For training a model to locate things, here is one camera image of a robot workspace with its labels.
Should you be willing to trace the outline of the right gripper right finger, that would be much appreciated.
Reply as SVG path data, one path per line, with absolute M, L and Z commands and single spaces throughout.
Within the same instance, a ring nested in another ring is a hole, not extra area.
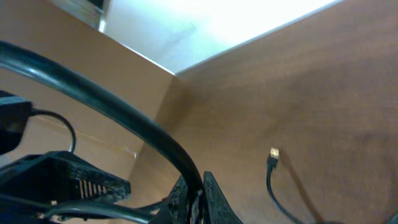
M 210 171 L 203 174 L 205 203 L 203 205 L 204 224 L 243 224 L 233 212 L 214 175 Z

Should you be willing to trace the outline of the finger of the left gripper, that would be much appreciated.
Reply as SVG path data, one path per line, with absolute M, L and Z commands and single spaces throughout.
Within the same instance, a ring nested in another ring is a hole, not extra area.
M 24 156 L 1 168 L 1 193 L 40 203 L 115 203 L 131 194 L 128 181 L 67 151 Z

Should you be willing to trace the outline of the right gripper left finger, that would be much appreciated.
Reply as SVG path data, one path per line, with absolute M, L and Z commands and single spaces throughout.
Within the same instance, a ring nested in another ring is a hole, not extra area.
M 182 176 L 178 178 L 169 196 L 161 205 L 160 210 L 149 224 L 187 224 L 190 223 L 188 214 L 190 202 L 188 187 Z

